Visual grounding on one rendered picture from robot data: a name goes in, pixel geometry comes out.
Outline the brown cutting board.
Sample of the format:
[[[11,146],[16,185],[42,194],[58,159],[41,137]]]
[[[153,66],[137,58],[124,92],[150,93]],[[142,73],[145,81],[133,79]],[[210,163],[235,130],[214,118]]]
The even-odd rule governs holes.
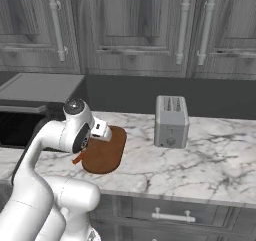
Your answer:
[[[116,170],[121,162],[126,132],[118,126],[111,126],[110,141],[91,138],[85,151],[81,153],[83,168],[93,174],[107,174]]]

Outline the grey drawer front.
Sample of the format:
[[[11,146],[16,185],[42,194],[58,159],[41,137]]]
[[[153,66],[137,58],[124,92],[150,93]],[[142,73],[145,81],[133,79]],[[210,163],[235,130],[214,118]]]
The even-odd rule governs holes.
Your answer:
[[[248,237],[226,237],[217,234],[192,234],[120,226],[120,241],[256,241]]]
[[[116,198],[117,215],[130,220],[142,220],[165,224],[184,224],[196,226],[224,227],[232,209],[226,206],[200,204],[192,202],[118,196]],[[196,218],[195,223],[157,220],[151,214],[159,207],[162,214],[183,215],[185,210]]]

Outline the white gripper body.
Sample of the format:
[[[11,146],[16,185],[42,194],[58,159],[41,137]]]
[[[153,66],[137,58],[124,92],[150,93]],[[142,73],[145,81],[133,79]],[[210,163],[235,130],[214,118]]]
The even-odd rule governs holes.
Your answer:
[[[102,131],[102,136],[101,136],[102,140],[109,142],[112,138],[112,131],[106,122],[103,122],[101,124],[101,131]]]

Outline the grey toaster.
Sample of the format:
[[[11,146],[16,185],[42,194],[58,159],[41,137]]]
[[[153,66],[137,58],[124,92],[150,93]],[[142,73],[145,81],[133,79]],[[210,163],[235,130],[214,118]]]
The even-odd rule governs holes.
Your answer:
[[[156,98],[154,145],[183,149],[186,147],[189,116],[182,96],[159,95]]]

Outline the grey microwave oven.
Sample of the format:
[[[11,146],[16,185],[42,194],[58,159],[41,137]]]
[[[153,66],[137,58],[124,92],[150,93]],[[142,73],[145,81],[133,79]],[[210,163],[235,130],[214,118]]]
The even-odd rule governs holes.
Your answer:
[[[44,118],[64,120],[69,99],[88,101],[84,75],[0,74],[0,147],[25,148]]]

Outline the grey wooden cupboard door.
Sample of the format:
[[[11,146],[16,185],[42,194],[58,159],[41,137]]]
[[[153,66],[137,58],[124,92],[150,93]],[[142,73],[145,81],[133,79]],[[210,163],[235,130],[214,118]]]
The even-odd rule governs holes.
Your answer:
[[[60,61],[49,0],[0,0],[0,71],[78,74],[71,0],[59,0],[68,52]]]
[[[177,65],[182,0],[85,0],[89,72],[184,77],[195,1],[190,0],[184,56]]]
[[[199,66],[205,2],[196,2],[190,76],[256,80],[256,0],[215,0],[206,59]]]

